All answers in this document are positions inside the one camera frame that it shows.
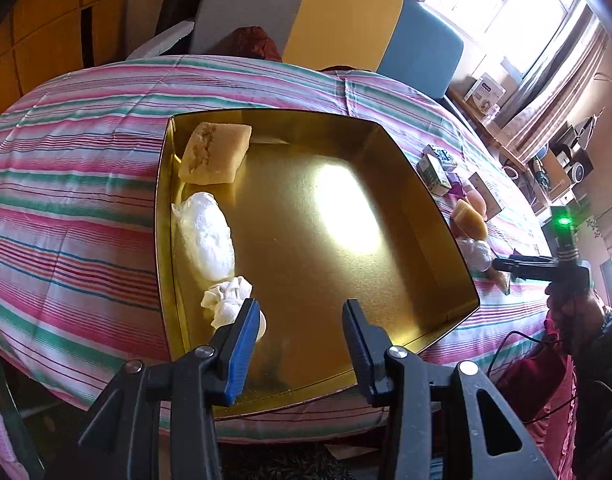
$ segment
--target metal screw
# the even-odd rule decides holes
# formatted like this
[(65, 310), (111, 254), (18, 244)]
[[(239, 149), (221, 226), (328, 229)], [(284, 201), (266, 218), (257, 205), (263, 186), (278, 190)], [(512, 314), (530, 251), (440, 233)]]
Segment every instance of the metal screw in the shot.
[(215, 349), (210, 345), (201, 345), (195, 348), (195, 355), (197, 357), (211, 357), (215, 353)]
[(388, 355), (395, 359), (403, 359), (408, 355), (408, 351), (403, 346), (391, 346), (388, 349)]
[(459, 370), (465, 375), (476, 375), (479, 367), (472, 361), (462, 361), (459, 363)]
[(137, 374), (142, 371), (142, 368), (144, 368), (144, 364), (138, 359), (131, 359), (124, 365), (124, 370), (129, 374)]

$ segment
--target striped tablecloth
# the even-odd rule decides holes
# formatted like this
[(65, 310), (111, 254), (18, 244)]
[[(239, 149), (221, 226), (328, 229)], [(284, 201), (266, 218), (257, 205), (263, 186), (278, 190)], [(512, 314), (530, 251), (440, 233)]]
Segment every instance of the striped tablecloth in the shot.
[[(489, 222), (499, 254), (548, 254), (521, 192), (446, 110), (374, 73), (318, 73), (227, 57), (158, 57), (69, 73), (0, 116), (0, 354), (58, 397), (86, 408), (121, 364), (167, 359), (153, 256), (153, 196), (167, 118), (194, 110), (276, 107), (377, 121), (412, 164), (428, 143), (503, 189)], [(445, 216), (452, 199), (440, 200)], [(486, 366), (510, 330), (539, 334), (544, 285), (504, 296), (474, 277), (481, 309), (423, 352)], [(515, 338), (503, 367), (530, 349)], [(163, 426), (169, 411), (163, 408)], [(217, 423), (225, 439), (290, 440), (362, 431), (385, 420), (352, 389), (276, 413)]]

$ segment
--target small box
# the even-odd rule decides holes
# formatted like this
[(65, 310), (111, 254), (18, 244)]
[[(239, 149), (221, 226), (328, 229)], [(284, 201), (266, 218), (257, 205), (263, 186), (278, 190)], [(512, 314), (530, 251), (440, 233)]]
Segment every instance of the small box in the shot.
[(417, 163), (417, 171), (433, 195), (444, 196), (452, 187), (446, 172), (441, 167), (441, 162), (434, 155), (428, 153), (423, 155)]
[(484, 73), (465, 95), (464, 101), (470, 99), (472, 104), (486, 115), (492, 106), (496, 105), (497, 101), (502, 98), (503, 94), (505, 94), (505, 88), (487, 73)]
[(503, 210), (504, 205), (496, 186), (492, 183), (486, 184), (478, 173), (473, 173), (468, 180), (486, 202), (487, 220), (497, 216)]
[(455, 158), (449, 153), (448, 150), (442, 148), (441, 146), (433, 146), (432, 144), (428, 144), (423, 149), (423, 153), (436, 156), (441, 163), (443, 171), (446, 171), (447, 173), (457, 169), (457, 161)]

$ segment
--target purple object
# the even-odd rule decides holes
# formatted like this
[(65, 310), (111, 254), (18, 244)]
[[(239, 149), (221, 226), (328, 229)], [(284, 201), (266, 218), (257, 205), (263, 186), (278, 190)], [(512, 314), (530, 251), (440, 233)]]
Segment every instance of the purple object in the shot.
[(466, 193), (464, 192), (464, 186), (461, 183), (461, 179), (457, 173), (446, 173), (448, 182), (451, 183), (451, 188), (448, 190), (448, 194), (456, 196), (458, 198), (465, 198)]

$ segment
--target bread roll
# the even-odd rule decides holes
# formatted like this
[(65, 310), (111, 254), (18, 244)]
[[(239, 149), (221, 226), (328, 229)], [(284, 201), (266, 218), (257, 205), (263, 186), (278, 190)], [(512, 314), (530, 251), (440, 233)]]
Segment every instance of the bread roll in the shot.
[(473, 240), (485, 240), (488, 229), (481, 215), (465, 200), (457, 200), (451, 218), (465, 234)]
[(232, 184), (251, 131), (246, 124), (199, 124), (183, 151), (179, 178), (198, 186)]

